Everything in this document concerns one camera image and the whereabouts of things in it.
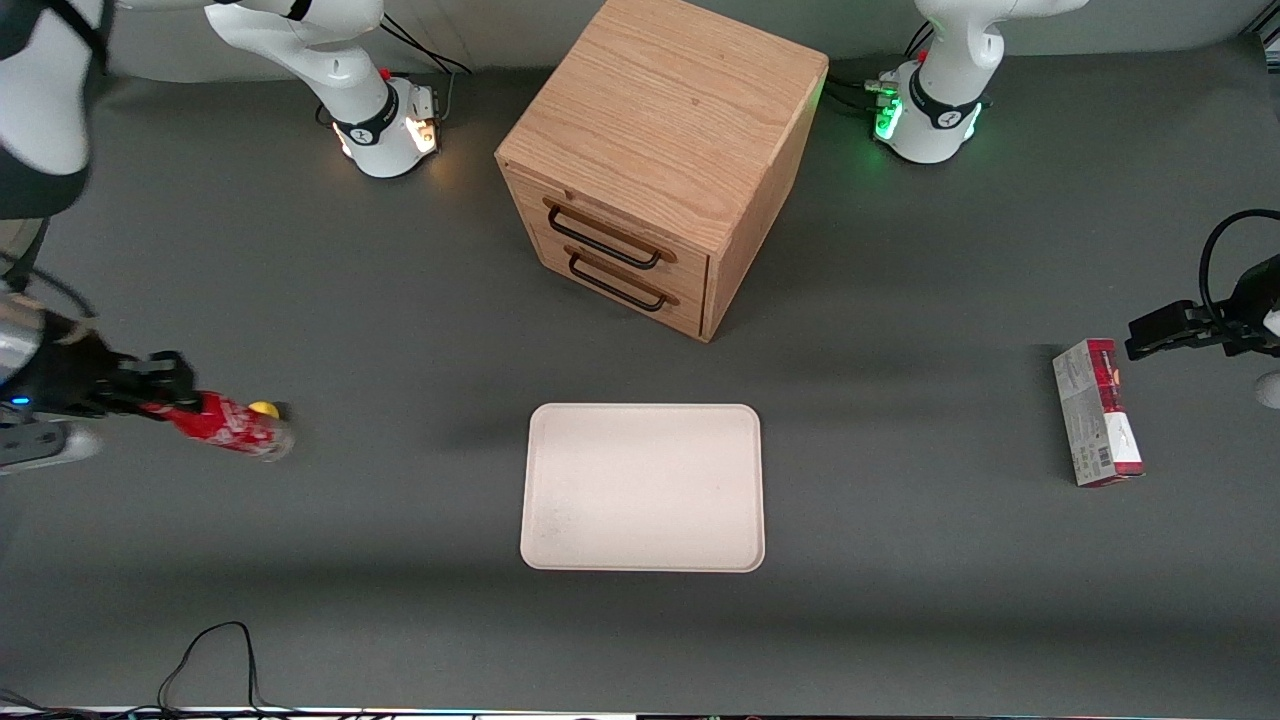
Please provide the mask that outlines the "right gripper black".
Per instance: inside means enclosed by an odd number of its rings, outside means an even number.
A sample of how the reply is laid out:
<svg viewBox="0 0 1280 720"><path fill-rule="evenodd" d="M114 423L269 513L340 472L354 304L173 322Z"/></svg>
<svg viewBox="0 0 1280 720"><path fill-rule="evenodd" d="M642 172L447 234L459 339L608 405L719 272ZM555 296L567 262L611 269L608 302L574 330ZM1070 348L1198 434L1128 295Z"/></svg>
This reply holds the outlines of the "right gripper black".
<svg viewBox="0 0 1280 720"><path fill-rule="evenodd" d="M116 388L125 356L91 334L58 345L32 333L3 332L3 407L18 413L100 419L110 415L154 419L129 388ZM197 375L177 351L138 361L138 375L154 398L197 398Z"/></svg>

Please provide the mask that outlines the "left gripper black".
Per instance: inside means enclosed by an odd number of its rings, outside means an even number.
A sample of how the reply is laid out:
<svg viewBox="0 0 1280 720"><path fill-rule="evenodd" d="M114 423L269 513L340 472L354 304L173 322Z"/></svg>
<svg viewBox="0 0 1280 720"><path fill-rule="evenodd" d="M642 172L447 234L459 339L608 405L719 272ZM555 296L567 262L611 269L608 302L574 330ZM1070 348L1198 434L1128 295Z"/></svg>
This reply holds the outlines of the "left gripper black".
<svg viewBox="0 0 1280 720"><path fill-rule="evenodd" d="M1126 356L1139 361L1175 348L1221 346L1226 357L1248 352L1279 355L1279 255L1252 266L1225 301L1213 305L1179 300L1128 323Z"/></svg>

